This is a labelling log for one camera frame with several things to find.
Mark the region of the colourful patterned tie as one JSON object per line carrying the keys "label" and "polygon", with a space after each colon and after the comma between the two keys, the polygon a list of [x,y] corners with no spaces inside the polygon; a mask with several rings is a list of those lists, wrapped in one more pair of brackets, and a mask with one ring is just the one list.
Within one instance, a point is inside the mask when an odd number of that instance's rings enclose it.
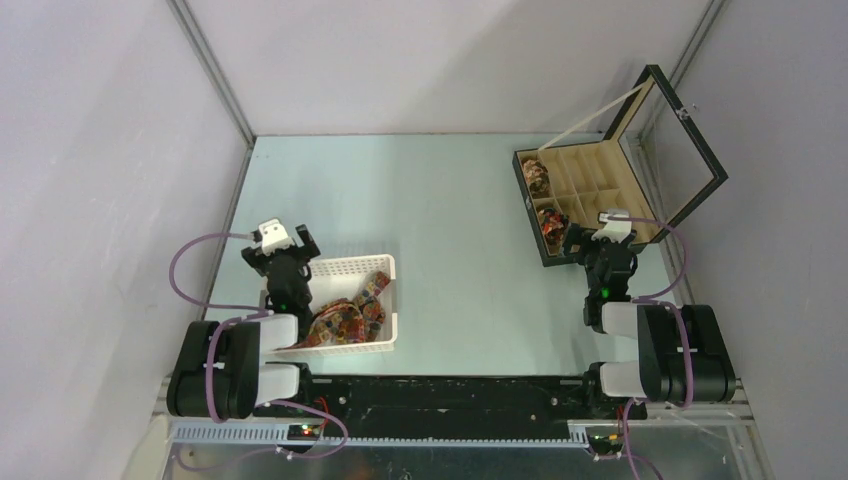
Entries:
{"label": "colourful patterned tie", "polygon": [[387,317],[379,296],[391,284],[382,271],[370,275],[351,298],[342,297],[320,307],[306,337],[285,350],[372,342]]}

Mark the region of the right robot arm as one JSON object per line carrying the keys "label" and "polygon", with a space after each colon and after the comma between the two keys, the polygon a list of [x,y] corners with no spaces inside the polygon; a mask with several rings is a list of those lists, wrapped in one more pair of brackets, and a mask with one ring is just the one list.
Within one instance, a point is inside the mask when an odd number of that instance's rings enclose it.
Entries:
{"label": "right robot arm", "polygon": [[565,231],[563,247],[572,251],[586,275],[584,324],[597,334],[631,339],[637,347],[634,360],[589,367],[583,408],[606,418],[622,399],[683,407],[730,401],[737,377],[713,309],[632,297],[629,281],[638,258],[630,248],[633,236],[624,227],[609,222],[600,230],[573,225]]}

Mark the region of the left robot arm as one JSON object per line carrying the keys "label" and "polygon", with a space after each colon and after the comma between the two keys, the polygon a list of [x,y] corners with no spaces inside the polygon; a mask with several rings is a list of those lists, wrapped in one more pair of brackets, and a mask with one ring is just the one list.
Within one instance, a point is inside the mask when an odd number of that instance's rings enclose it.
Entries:
{"label": "left robot arm", "polygon": [[169,413],[216,423],[245,419],[258,408],[280,405],[304,416],[316,403],[315,388],[294,364],[265,356],[304,340],[313,320],[311,261],[320,249],[306,225],[289,234],[276,218],[246,235],[241,257],[263,280],[255,305],[238,316],[194,321],[187,328],[166,396]]}

